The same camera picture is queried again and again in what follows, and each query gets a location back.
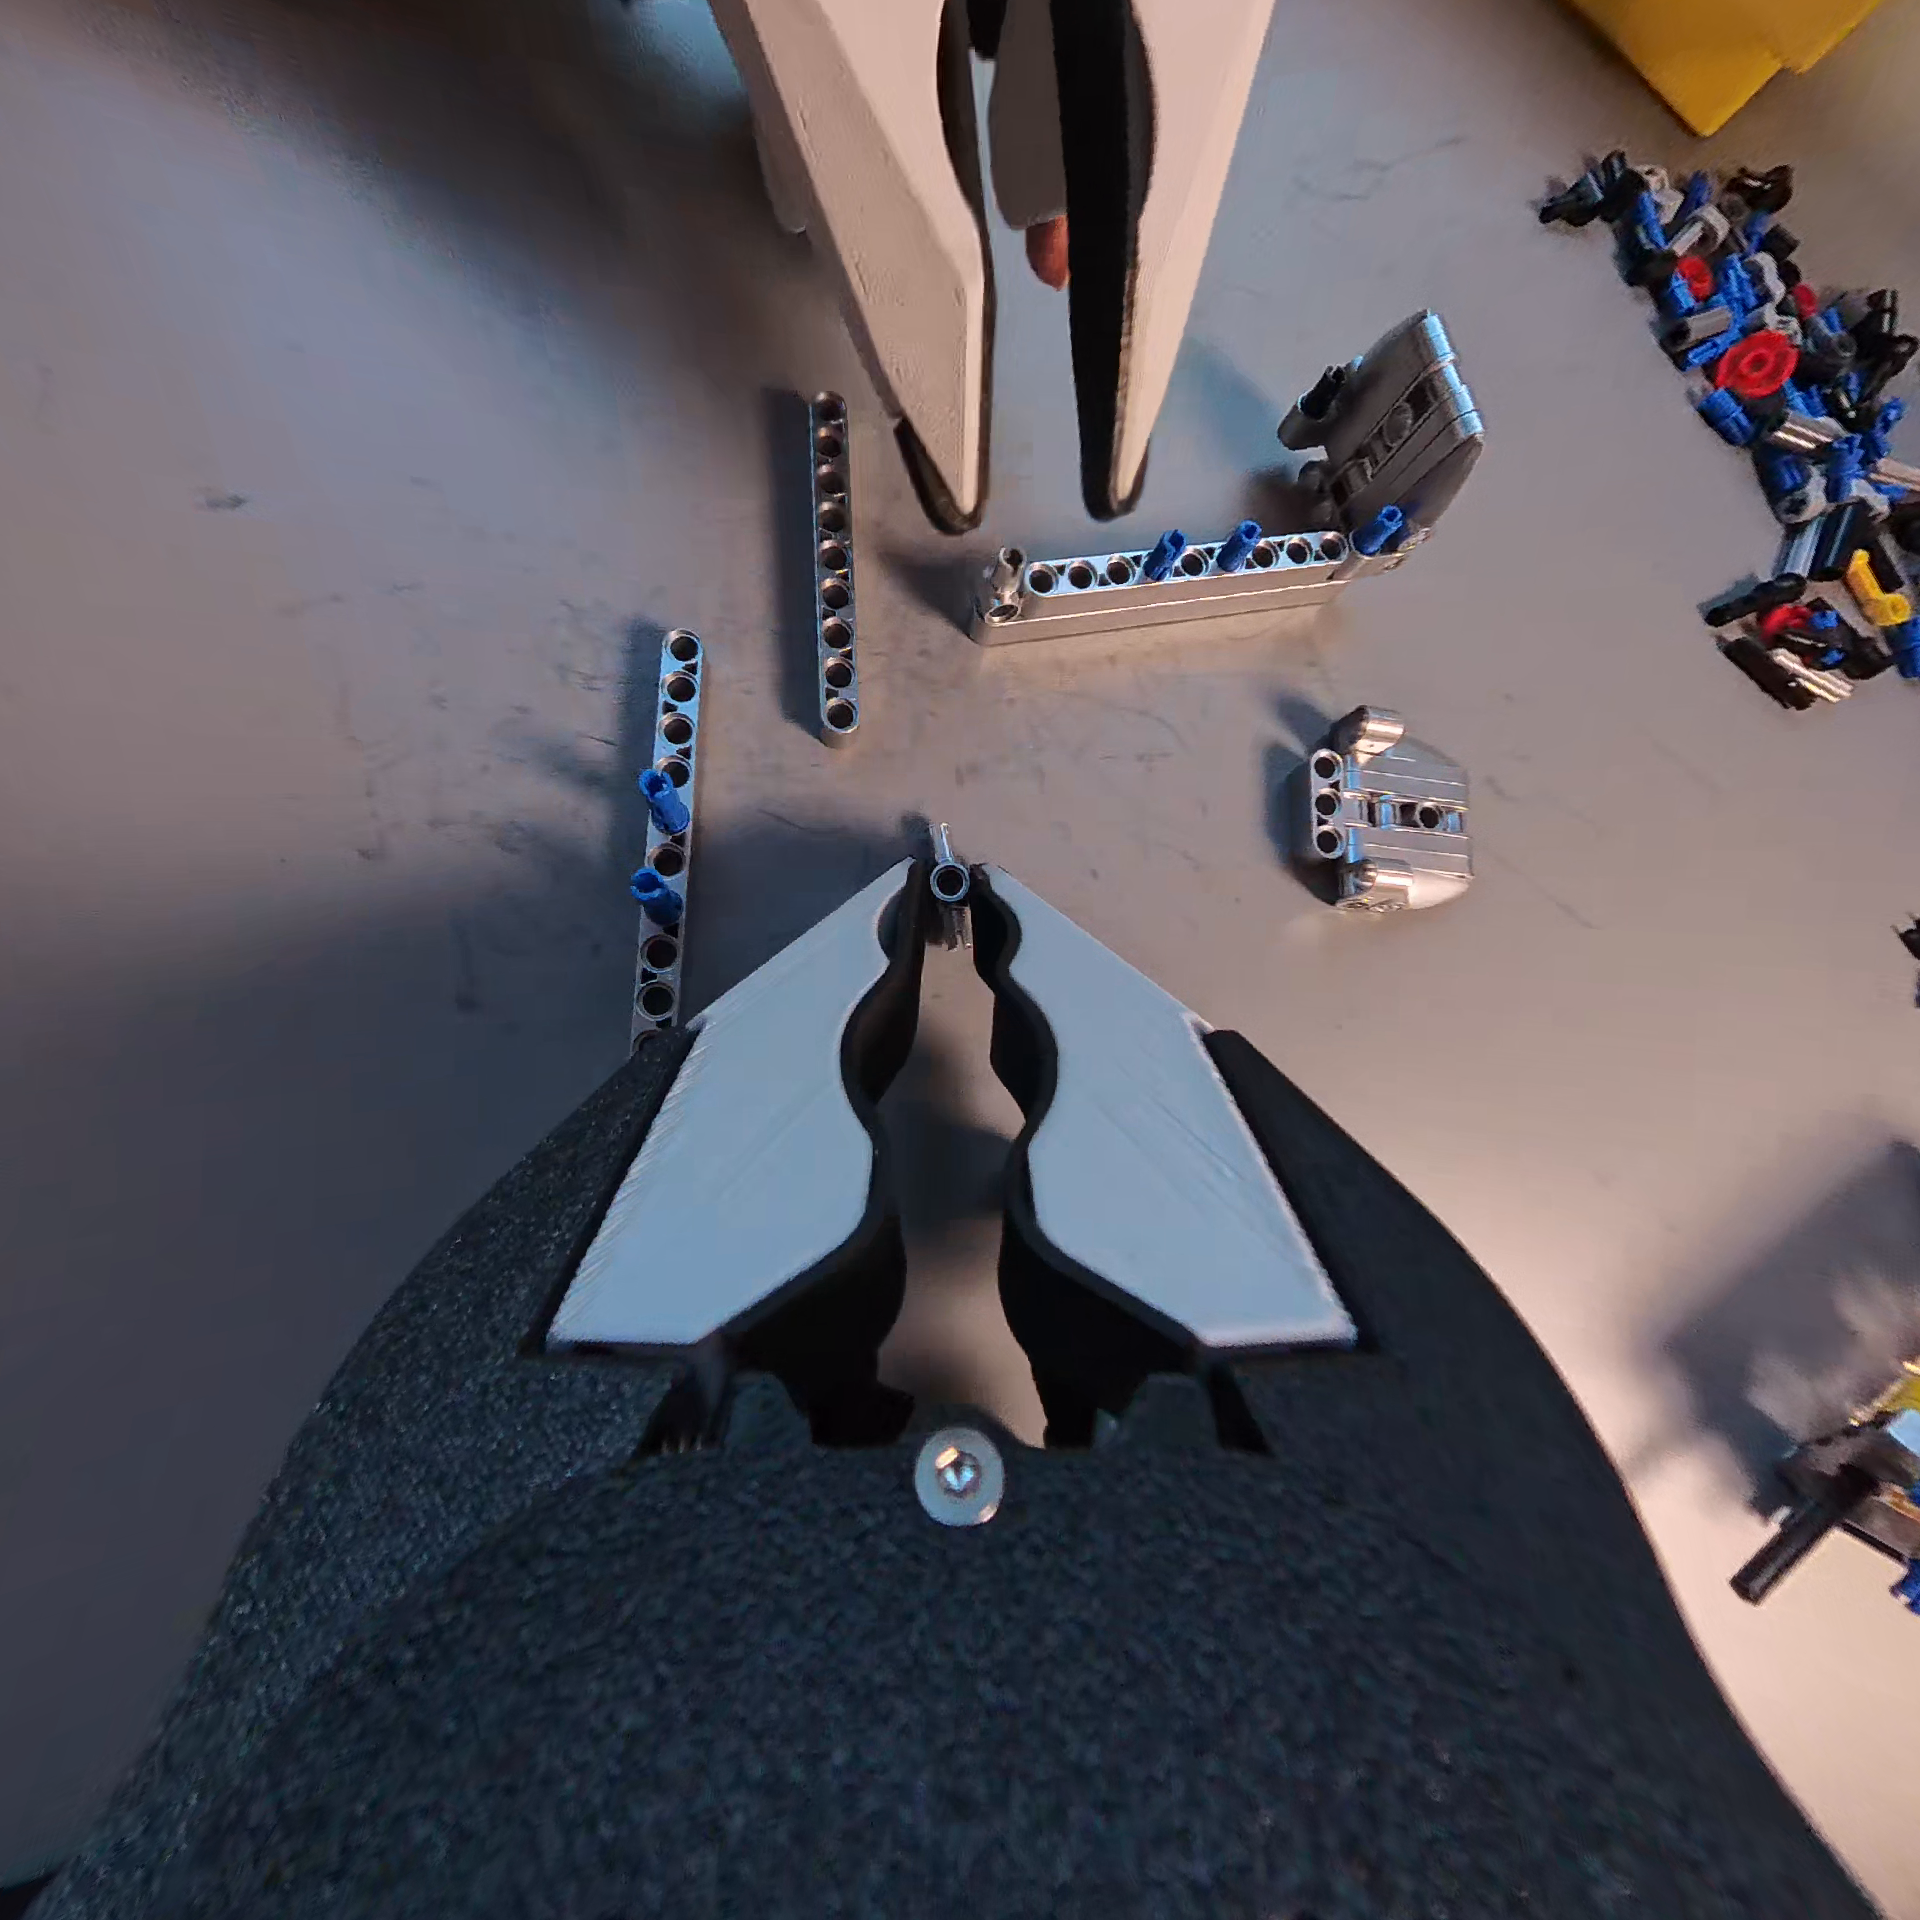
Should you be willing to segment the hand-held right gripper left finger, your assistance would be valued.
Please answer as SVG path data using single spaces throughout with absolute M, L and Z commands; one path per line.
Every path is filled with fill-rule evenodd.
M 917 1028 L 928 863 L 898 863 L 704 1011 L 545 1326 L 667 1362 L 692 1419 L 779 1382 L 817 1444 L 889 1444 L 899 1198 L 877 1107 Z

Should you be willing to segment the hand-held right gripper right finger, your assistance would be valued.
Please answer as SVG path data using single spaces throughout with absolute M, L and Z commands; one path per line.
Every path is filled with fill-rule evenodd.
M 971 868 L 990 1068 L 1020 1130 L 997 1297 L 1047 1444 L 1153 1378 L 1344 1355 L 1358 1325 L 1217 1059 L 1215 1031 L 1001 868 Z

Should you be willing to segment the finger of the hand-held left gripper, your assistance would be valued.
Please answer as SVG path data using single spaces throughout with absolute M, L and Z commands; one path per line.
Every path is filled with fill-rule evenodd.
M 1129 514 L 1271 3 L 1053 3 L 1079 490 Z
M 926 519 L 990 492 L 995 275 L 966 4 L 714 3 L 777 220 L 830 262 Z

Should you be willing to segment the short grey building beam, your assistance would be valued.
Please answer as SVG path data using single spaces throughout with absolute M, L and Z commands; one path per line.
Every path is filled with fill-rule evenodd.
M 817 735 L 832 748 L 860 724 L 851 542 L 851 433 L 845 401 L 807 401 L 811 614 L 817 657 Z

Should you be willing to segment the short grey perforated beam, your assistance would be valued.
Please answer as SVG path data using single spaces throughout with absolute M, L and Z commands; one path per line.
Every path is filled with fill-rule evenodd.
M 1192 540 L 1149 579 L 1147 550 L 1032 561 L 1020 570 L 1020 595 L 1044 607 L 1092 607 L 1134 601 L 1169 607 L 1259 597 L 1301 597 L 1340 585 L 1345 574 L 1371 562 L 1337 534 L 1261 537 L 1246 546 L 1238 569 L 1224 570 L 1224 540 Z

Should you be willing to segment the long grey beam with pins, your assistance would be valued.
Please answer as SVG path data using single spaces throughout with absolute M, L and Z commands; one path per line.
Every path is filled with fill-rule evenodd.
M 1264 537 L 1287 537 L 1287 534 L 1337 534 L 1337 530 L 1300 530 L 1300 532 L 1268 532 L 1258 528 L 1252 522 L 1246 522 L 1224 537 L 1221 552 L 1217 554 L 1217 567 L 1221 570 L 1238 569 L 1239 559 L 1247 546 L 1261 540 Z M 1098 634 L 1120 634 L 1162 626 L 1187 626 L 1199 620 L 1215 620 L 1229 617 L 1268 617 L 1277 612 L 1298 612 L 1313 610 L 1325 607 L 1340 598 L 1347 586 L 1359 581 L 1378 579 L 1385 573 L 1400 569 L 1412 552 L 1429 539 L 1429 532 L 1418 542 L 1406 544 L 1396 552 L 1385 552 L 1379 556 L 1368 556 L 1370 564 L 1363 570 L 1345 574 L 1345 579 L 1332 589 L 1317 589 L 1301 595 L 1259 595 L 1253 598 L 1206 598 L 1198 602 L 1179 602 L 1167 604 L 1162 601 L 1149 601 L 1145 604 L 1120 598 L 1120 601 L 1095 601 L 1092 604 L 1042 604 L 1036 598 L 1024 598 L 1020 590 L 1021 570 L 1029 562 L 1052 562 L 1052 561 L 1070 561 L 1070 556 L 1042 556 L 1034 559 L 1015 546 L 1004 546 L 997 550 L 991 564 L 981 573 L 974 598 L 971 614 L 968 620 L 970 638 L 983 649 L 995 646 L 1014 646 L 1014 644 L 1036 644 L 1036 643 L 1053 643 L 1065 638 L 1084 638 Z M 1167 574 L 1173 559 L 1187 546 L 1192 540 L 1179 546 L 1167 546 L 1165 540 L 1156 540 L 1151 546 L 1144 548 L 1147 552 L 1145 573 L 1149 579 L 1162 579 Z M 1092 552 L 1092 556 L 1118 554 L 1118 550 Z

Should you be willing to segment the yellow storage bin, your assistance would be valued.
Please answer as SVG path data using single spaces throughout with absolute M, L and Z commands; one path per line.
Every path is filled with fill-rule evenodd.
M 1727 127 L 1778 77 L 1803 77 L 1877 3 L 1565 3 L 1692 134 Z

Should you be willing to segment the pile of small mixed pieces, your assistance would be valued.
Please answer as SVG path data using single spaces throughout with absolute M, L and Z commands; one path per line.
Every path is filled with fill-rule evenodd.
M 1547 181 L 1546 228 L 1596 228 L 1692 417 L 1747 470 L 1770 554 L 1699 602 L 1716 654 L 1776 708 L 1918 683 L 1916 316 L 1803 264 L 1787 163 L 1673 168 L 1613 148 Z

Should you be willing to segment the transparent brick assembly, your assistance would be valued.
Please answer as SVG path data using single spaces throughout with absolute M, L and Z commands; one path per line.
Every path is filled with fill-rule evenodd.
M 1847 1534 L 1899 1564 L 1890 1594 L 1918 1615 L 1918 1358 L 1834 1431 L 1794 1444 L 1774 1468 L 1771 1534 L 1729 1577 L 1760 1604 L 1826 1538 Z

